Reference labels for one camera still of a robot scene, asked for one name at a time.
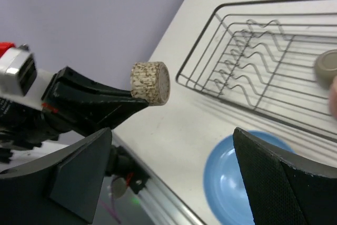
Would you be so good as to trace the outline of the pink cup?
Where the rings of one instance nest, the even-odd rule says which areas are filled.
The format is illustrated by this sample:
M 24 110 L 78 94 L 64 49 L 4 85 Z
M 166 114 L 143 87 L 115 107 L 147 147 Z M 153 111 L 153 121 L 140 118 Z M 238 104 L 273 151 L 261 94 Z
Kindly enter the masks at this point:
M 332 116 L 337 118 L 337 76 L 334 77 L 329 90 L 329 109 Z

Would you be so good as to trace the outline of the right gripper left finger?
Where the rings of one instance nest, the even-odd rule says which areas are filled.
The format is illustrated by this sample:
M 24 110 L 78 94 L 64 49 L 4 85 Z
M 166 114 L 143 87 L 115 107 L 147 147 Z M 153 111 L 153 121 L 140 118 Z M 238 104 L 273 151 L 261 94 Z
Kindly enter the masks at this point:
M 110 155 L 109 129 L 1 172 L 1 224 L 91 224 Z

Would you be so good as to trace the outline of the speckled grey cup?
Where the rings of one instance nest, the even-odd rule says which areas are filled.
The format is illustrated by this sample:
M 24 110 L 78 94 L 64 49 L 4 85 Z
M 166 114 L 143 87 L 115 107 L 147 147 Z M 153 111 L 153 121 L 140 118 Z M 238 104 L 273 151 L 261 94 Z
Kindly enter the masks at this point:
M 171 91 L 170 74 L 163 62 L 137 62 L 131 70 L 131 96 L 146 100 L 150 106 L 168 102 Z

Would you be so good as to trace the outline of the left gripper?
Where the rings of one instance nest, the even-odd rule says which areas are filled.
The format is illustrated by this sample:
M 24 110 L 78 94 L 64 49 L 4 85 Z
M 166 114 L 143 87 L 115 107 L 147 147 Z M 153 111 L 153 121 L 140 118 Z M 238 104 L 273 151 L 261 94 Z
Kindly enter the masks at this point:
M 113 130 L 148 106 L 149 102 L 133 98 L 130 91 L 95 82 L 65 67 L 54 74 L 42 96 L 43 111 L 51 115 L 1 99 L 1 161 L 9 162 L 14 150 L 32 150 L 46 140 L 57 141 L 63 123 L 88 136 L 103 128 Z

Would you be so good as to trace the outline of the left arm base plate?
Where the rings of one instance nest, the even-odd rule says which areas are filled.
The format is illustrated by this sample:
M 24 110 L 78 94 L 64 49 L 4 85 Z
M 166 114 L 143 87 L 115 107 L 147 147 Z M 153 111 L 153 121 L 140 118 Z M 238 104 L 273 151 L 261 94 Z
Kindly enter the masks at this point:
M 128 188 L 138 194 L 150 178 L 145 169 L 122 146 L 114 145 L 110 148 L 105 176 L 112 177 L 110 192 L 115 199 L 123 196 Z

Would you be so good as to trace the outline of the blue plate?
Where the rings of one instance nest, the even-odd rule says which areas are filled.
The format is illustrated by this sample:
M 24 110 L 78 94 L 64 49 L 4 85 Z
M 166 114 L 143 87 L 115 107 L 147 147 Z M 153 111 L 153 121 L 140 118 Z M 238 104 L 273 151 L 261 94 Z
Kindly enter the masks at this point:
M 209 207 L 221 224 L 254 224 L 231 135 L 210 153 L 203 187 Z

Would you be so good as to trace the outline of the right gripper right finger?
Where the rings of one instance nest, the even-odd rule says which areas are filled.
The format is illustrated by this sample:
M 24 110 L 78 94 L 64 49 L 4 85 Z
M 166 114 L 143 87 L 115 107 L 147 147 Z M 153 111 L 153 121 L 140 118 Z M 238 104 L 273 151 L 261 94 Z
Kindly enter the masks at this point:
M 336 224 L 336 168 L 236 128 L 233 143 L 255 224 Z

